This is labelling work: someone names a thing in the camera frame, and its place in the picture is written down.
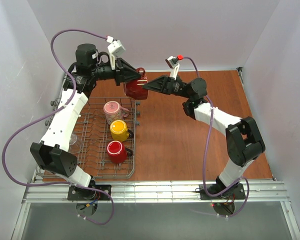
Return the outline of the dark red mug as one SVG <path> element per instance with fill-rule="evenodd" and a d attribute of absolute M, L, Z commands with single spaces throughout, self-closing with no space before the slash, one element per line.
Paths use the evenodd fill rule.
<path fill-rule="evenodd" d="M 123 84 L 124 94 L 134 100 L 146 100 L 148 98 L 148 90 L 143 88 L 143 85 L 148 83 L 148 78 L 144 68 L 139 67 L 136 69 L 141 77 L 136 80 Z"/>

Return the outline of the clear glass cup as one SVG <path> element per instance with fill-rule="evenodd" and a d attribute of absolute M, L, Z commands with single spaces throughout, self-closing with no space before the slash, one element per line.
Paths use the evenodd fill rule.
<path fill-rule="evenodd" d="M 83 146 L 82 140 L 75 133 L 72 133 L 69 140 L 68 152 L 71 154 L 79 154 L 82 151 Z"/>

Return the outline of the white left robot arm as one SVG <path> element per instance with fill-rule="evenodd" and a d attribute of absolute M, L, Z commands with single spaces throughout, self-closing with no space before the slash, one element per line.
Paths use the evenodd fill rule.
<path fill-rule="evenodd" d="M 114 40 L 107 49 L 107 52 L 98 52 L 91 43 L 77 47 L 76 61 L 70 66 L 69 75 L 64 77 L 58 112 L 40 142 L 30 147 L 40 169 L 83 187 L 89 186 L 92 176 L 80 168 L 77 157 L 69 153 L 70 139 L 82 109 L 97 81 L 113 79 L 119 86 L 141 77 L 120 57 L 125 48 L 119 40 Z"/>

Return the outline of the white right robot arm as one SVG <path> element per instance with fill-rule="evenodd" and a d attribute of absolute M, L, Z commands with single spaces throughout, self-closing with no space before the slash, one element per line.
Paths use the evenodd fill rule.
<path fill-rule="evenodd" d="M 208 124 L 210 129 L 225 136 L 228 162 L 215 184 L 205 185 L 203 189 L 210 198 L 232 195 L 246 169 L 266 150 L 255 119 L 233 116 L 213 106 L 207 83 L 201 77 L 183 82 L 179 76 L 163 75 L 146 83 L 143 89 L 186 98 L 182 106 L 187 116 Z"/>

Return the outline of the pink ghost pattern mug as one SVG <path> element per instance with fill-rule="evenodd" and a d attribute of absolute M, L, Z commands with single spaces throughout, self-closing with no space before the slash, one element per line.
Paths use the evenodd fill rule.
<path fill-rule="evenodd" d="M 103 106 L 103 112 L 108 125 L 111 125 L 113 121 L 123 120 L 128 117 L 130 110 L 121 106 L 117 101 L 108 101 Z"/>

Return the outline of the yellow mug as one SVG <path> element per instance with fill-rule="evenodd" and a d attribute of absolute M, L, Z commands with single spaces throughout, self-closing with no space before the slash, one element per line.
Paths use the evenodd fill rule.
<path fill-rule="evenodd" d="M 128 138 L 134 138 L 134 133 L 128 128 L 123 120 L 115 120 L 110 125 L 110 133 L 112 139 L 119 142 L 124 142 Z"/>

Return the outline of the bright red mug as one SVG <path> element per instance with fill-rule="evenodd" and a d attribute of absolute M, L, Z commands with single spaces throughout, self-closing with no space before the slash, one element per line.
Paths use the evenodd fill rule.
<path fill-rule="evenodd" d="M 107 145 L 106 152 L 110 161 L 114 164 L 121 164 L 134 154 L 131 149 L 125 147 L 117 140 L 113 140 Z"/>

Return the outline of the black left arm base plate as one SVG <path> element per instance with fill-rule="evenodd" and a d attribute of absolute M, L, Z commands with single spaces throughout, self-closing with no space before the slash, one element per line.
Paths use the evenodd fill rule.
<path fill-rule="evenodd" d="M 97 184 L 93 186 L 95 189 L 104 191 L 111 195 L 112 186 L 110 184 Z M 70 186 L 68 190 L 67 200 L 69 201 L 108 201 L 110 198 L 104 193 L 98 191 L 82 189 L 76 186 Z"/>

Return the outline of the aluminium frame rail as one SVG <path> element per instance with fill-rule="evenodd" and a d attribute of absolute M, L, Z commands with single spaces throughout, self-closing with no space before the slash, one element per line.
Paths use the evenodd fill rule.
<path fill-rule="evenodd" d="M 290 200 L 283 181 L 271 179 L 249 180 L 249 202 L 287 202 Z M 114 203 L 198 203 L 195 192 L 199 181 L 110 181 Z M 69 185 L 29 187 L 23 203 L 85 203 L 85 200 L 68 200 Z"/>

